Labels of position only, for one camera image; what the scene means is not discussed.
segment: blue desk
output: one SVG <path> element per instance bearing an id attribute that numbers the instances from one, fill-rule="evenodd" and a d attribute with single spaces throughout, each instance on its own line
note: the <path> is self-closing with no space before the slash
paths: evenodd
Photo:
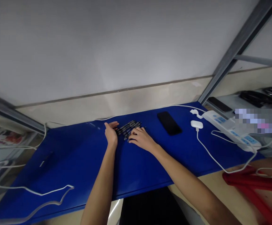
<path id="1" fill-rule="evenodd" d="M 204 109 L 198 102 L 186 105 Z M 168 111 L 183 130 L 169 136 L 157 118 L 157 113 Z M 196 176 L 213 173 L 220 167 L 211 159 L 196 139 L 191 120 L 200 120 L 190 113 L 190 108 L 168 107 L 112 118 L 120 126 L 131 120 L 141 121 L 147 132 L 172 157 Z M 245 163 L 252 153 L 244 152 L 237 145 L 226 142 L 210 132 L 216 128 L 201 119 L 204 128 L 199 138 L 224 168 Z M 29 223 L 60 216 L 83 209 L 98 174 L 107 141 L 104 121 L 92 121 L 50 129 L 46 139 L 23 168 L 12 186 L 26 186 L 46 193 L 66 186 L 75 188 L 66 195 L 61 206 L 50 205 L 39 210 Z M 41 162 L 53 151 L 48 162 Z M 263 158 L 258 154 L 255 159 Z M 167 172 L 149 152 L 129 144 L 119 137 L 114 168 L 113 200 L 140 194 L 173 184 Z M 0 202 L 0 219 L 20 218 L 29 215 L 39 205 L 59 201 L 65 190 L 46 196 L 36 196 L 25 190 L 8 190 Z"/>

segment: phone screen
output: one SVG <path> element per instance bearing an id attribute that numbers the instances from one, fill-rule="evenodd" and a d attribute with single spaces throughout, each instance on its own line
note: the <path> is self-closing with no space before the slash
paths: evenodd
<path id="1" fill-rule="evenodd" d="M 165 130 L 170 136 L 182 133 L 181 128 L 174 121 L 174 119 L 171 117 L 169 112 L 160 112 L 157 114 L 157 116 L 160 122 L 162 123 L 163 127 L 165 128 Z"/>

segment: black smartphone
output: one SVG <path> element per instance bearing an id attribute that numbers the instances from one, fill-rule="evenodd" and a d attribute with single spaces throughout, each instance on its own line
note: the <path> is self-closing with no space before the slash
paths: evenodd
<path id="1" fill-rule="evenodd" d="M 223 112 L 229 112 L 232 110 L 229 106 L 223 104 L 220 100 L 218 100 L 215 97 L 208 98 L 208 101 L 211 102 L 213 105 L 215 105 L 217 108 L 219 108 Z"/>
<path id="2" fill-rule="evenodd" d="M 182 133 L 181 128 L 174 121 L 174 119 L 171 117 L 169 112 L 160 112 L 157 114 L 157 116 L 160 122 L 162 123 L 163 127 L 165 128 L 165 130 L 170 136 Z"/>

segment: red chair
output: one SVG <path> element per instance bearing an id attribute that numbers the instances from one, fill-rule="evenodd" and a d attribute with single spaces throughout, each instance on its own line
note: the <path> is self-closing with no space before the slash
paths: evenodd
<path id="1" fill-rule="evenodd" d="M 254 168 L 248 167 L 236 173 L 223 173 L 223 179 L 228 185 L 237 187 L 272 225 L 272 209 L 254 191 L 255 189 L 272 191 L 272 178 L 256 176 L 255 171 Z"/>

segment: white power strip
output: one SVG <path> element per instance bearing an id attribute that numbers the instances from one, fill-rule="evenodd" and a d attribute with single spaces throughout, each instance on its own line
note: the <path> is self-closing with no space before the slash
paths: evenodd
<path id="1" fill-rule="evenodd" d="M 223 132 L 228 138 L 230 138 L 235 143 L 243 143 L 237 144 L 242 150 L 246 152 L 256 152 L 261 148 L 261 143 L 248 135 L 247 133 L 237 133 L 235 131 L 235 120 L 234 118 L 230 118 L 226 120 L 217 112 L 211 110 L 205 112 L 203 118 L 214 125 L 217 129 Z"/>

